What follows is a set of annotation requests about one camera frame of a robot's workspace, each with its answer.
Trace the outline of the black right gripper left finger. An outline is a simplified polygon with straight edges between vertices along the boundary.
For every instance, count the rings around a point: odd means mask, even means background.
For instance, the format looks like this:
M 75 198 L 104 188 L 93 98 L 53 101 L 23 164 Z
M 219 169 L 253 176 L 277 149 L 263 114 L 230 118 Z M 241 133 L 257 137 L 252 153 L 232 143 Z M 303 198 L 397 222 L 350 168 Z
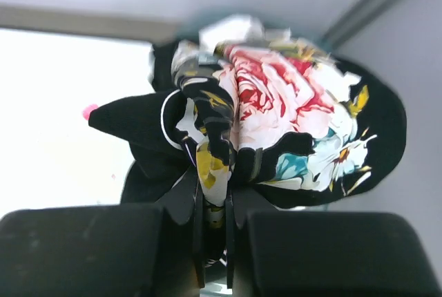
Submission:
M 1 219 L 2 296 L 198 296 L 193 168 L 154 203 L 19 210 Z

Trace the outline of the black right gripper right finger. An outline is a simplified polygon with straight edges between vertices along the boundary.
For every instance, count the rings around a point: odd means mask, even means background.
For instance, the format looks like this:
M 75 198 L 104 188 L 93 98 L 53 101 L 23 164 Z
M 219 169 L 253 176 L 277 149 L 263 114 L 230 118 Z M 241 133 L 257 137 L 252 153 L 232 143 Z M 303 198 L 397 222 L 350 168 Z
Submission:
M 253 189 L 226 200 L 234 296 L 440 296 L 415 230 L 392 213 L 283 211 Z

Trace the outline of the black floral print t-shirt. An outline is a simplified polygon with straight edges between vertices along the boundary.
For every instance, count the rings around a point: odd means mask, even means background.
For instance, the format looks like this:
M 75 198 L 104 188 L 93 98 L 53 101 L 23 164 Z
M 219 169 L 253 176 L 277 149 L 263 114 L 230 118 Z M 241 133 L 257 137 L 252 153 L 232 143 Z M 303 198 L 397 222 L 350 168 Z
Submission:
M 250 186 L 281 209 L 372 190 L 398 165 L 407 120 L 398 96 L 363 67 L 288 29 L 233 15 L 153 47 L 148 95 L 91 111 L 90 127 L 129 143 L 151 201 L 186 172 L 211 212 Z

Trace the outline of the white tray board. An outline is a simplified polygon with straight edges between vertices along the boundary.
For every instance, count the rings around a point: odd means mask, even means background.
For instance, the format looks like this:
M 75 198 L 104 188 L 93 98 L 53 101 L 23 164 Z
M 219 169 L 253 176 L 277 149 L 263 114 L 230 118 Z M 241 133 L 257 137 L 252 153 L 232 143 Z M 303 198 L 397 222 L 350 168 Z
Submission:
M 1 31 L 1 214 L 117 204 L 128 144 L 88 125 L 90 112 L 152 91 L 151 45 Z

